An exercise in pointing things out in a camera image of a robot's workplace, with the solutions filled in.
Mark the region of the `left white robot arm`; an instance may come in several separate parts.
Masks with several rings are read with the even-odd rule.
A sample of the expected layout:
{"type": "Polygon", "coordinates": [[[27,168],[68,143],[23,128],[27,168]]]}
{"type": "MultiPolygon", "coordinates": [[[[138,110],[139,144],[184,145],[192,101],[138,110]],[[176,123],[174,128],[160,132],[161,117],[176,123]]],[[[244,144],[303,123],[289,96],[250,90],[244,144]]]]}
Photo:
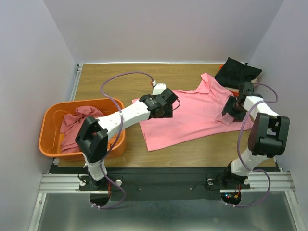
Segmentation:
{"type": "Polygon", "coordinates": [[[171,118],[173,103],[179,102],[178,96],[169,88],[158,95],[143,95],[130,106],[103,117],[88,116],[81,125],[75,142],[82,152],[91,185],[101,190],[107,185],[107,171],[104,159],[111,147],[108,141],[119,135],[122,130],[157,118],[171,118]]]}

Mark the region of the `orange plastic basket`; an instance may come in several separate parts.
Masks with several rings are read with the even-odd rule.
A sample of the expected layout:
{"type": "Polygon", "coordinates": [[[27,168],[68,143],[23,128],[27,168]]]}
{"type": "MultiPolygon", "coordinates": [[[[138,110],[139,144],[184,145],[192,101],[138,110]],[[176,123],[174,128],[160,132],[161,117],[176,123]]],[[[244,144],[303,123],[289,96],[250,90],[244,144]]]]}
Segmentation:
{"type": "Polygon", "coordinates": [[[60,132],[60,128],[63,118],[66,114],[74,114],[75,109],[80,106],[93,106],[101,110],[105,116],[118,111],[116,105],[106,98],[57,103],[51,106],[44,115],[38,142],[39,149],[45,156],[65,161],[84,160],[81,152],[61,153],[61,142],[64,139],[64,134],[60,132]]]}

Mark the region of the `dusty rose shirt in basket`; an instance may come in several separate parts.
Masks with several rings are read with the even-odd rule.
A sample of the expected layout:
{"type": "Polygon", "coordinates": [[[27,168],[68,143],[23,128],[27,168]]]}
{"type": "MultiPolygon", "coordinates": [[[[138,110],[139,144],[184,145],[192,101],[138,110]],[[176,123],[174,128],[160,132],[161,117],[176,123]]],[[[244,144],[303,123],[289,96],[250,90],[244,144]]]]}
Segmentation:
{"type": "Polygon", "coordinates": [[[60,133],[64,134],[64,139],[60,144],[62,154],[80,152],[80,149],[78,148],[78,145],[75,142],[75,138],[84,120],[89,116],[98,118],[104,115],[96,107],[88,105],[76,108],[74,114],[64,115],[60,128],[60,133]]]}

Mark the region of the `light pink t shirt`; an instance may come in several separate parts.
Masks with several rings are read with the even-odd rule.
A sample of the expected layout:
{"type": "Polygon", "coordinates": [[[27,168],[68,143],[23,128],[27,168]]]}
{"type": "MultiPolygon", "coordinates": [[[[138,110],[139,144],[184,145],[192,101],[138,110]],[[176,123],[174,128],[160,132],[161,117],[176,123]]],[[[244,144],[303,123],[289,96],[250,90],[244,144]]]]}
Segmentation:
{"type": "Polygon", "coordinates": [[[235,122],[222,110],[232,93],[207,73],[195,90],[173,91],[179,98],[172,118],[140,122],[147,150],[155,151],[213,134],[252,128],[253,122],[235,122]]]}

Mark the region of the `folded black t shirt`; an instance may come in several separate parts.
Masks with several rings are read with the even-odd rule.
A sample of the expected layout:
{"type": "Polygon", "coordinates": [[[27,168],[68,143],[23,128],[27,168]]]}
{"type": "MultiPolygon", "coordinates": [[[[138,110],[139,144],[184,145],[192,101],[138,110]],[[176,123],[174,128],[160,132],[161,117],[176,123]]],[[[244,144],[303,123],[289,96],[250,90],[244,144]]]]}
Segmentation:
{"type": "Polygon", "coordinates": [[[230,57],[222,65],[221,69],[214,76],[215,80],[222,86],[238,89],[243,82],[251,82],[262,72],[262,69],[243,64],[230,57]]]}

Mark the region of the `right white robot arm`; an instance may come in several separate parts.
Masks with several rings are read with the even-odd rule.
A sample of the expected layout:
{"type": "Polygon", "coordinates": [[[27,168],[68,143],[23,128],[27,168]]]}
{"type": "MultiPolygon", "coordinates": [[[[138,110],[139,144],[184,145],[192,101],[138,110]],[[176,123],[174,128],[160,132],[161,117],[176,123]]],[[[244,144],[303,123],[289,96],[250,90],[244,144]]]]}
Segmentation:
{"type": "Polygon", "coordinates": [[[261,162],[282,155],[286,148],[290,119],[279,115],[268,106],[269,101],[255,93],[255,84],[243,82],[239,85],[237,97],[230,96],[222,115],[230,115],[235,122],[241,122],[243,131],[248,119],[253,125],[247,141],[246,150],[238,152],[238,158],[224,169],[222,184],[227,188],[234,185],[247,185],[248,174],[261,162]]]}

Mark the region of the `folded beige t shirt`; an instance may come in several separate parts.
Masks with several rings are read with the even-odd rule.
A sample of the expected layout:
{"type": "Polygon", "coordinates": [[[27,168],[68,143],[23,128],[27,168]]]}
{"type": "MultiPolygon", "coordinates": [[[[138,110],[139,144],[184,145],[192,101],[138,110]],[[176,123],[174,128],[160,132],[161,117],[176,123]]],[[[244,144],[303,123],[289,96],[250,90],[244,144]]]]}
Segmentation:
{"type": "MultiPolygon", "coordinates": [[[[256,77],[255,79],[251,80],[251,82],[253,84],[258,83],[258,77],[256,77]]],[[[229,91],[233,92],[234,94],[239,93],[239,89],[236,88],[229,88],[229,87],[225,87],[226,89],[228,89],[229,91]]]]}

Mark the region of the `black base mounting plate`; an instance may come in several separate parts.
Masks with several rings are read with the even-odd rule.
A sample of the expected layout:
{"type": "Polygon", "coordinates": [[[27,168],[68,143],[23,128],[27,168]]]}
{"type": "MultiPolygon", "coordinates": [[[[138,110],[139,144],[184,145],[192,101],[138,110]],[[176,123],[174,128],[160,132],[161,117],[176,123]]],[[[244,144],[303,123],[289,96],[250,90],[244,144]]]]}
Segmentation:
{"type": "Polygon", "coordinates": [[[79,190],[89,195],[90,201],[102,206],[110,206],[121,199],[127,201],[163,200],[221,200],[237,204],[241,192],[252,188],[252,180],[247,185],[222,183],[222,167],[109,167],[108,177],[118,184],[113,185],[102,179],[94,185],[88,172],[81,168],[72,170],[51,169],[52,174],[77,174],[79,190]]]}

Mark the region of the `aluminium frame rail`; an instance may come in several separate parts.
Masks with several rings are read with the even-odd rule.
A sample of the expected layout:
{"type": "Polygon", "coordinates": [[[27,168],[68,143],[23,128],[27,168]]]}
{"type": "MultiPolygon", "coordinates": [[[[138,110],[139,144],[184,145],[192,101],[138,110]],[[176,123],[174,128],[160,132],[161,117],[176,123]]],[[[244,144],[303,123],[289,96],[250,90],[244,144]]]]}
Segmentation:
{"type": "MultiPolygon", "coordinates": [[[[70,102],[75,99],[83,65],[84,64],[77,64],[77,72],[69,98],[70,102]]],[[[41,177],[38,193],[81,193],[79,190],[79,182],[80,181],[77,177],[77,174],[43,174],[41,177]]]]}

